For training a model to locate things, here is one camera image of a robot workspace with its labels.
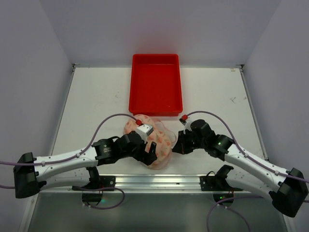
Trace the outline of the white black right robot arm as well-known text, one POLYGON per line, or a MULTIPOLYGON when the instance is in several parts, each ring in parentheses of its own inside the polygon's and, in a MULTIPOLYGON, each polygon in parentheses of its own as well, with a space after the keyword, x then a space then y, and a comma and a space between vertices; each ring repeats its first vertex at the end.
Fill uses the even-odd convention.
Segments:
POLYGON ((191 121, 183 116, 179 121, 184 130, 179 131, 174 153, 185 155, 203 149, 211 157, 226 162, 217 171, 214 185, 249 191, 269 200, 282 214, 291 218, 297 215, 309 193, 300 170, 287 170, 257 157, 234 139, 216 134, 203 119, 191 121))

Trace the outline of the pink tulip mesh laundry bag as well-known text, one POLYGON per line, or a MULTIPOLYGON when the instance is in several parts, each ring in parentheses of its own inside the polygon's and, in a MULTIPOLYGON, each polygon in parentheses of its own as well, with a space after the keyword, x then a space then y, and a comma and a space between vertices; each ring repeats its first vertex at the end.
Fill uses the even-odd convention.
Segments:
POLYGON ((147 115, 135 115, 136 119, 139 119, 144 124, 149 124, 153 126, 154 131, 147 139, 147 146, 145 151, 149 152, 151 142, 156 143, 155 153, 157 160, 147 168, 151 170, 164 169, 169 163, 172 156, 172 147, 176 143, 176 135, 174 132, 170 131, 162 121, 157 118, 150 117, 147 115))

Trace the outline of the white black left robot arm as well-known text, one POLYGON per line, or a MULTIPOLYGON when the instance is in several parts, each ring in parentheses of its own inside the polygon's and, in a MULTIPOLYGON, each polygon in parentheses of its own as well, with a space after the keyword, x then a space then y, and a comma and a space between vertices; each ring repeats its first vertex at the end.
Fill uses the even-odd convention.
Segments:
POLYGON ((21 156, 14 166, 15 197, 23 199, 41 190, 72 186, 73 189, 105 187, 97 167, 114 164, 132 157, 149 166, 157 159, 156 143, 148 143, 135 131, 94 142, 86 151, 34 157, 31 152, 21 156))

